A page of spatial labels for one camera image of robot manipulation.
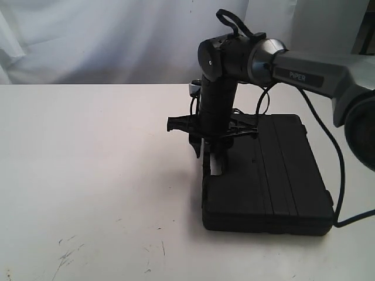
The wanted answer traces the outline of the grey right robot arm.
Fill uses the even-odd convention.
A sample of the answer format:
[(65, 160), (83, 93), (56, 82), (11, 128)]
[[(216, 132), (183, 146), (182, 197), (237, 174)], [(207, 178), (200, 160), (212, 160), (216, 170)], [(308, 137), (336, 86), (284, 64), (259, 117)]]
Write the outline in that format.
[(269, 90), (284, 83), (330, 99), (334, 126), (344, 128), (357, 159), (374, 168), (373, 56), (288, 50), (282, 41), (263, 33), (207, 39), (197, 54), (203, 75), (192, 97), (199, 99), (198, 112), (170, 117), (168, 131), (213, 140), (253, 135), (258, 121), (237, 122), (231, 117), (237, 85)]

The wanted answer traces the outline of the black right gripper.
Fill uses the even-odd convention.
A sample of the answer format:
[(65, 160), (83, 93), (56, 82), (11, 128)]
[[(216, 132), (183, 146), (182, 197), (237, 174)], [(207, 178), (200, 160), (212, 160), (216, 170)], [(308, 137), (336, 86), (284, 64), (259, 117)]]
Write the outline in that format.
[(220, 176), (226, 169), (227, 149), (218, 142), (247, 135), (257, 136), (258, 128), (248, 115), (233, 112), (238, 86), (236, 80), (200, 80), (202, 86), (199, 95), (192, 98), (189, 115), (169, 117), (166, 130), (186, 132), (197, 159), (200, 158), (202, 140), (208, 142), (204, 144), (204, 155), (208, 157), (208, 174)]

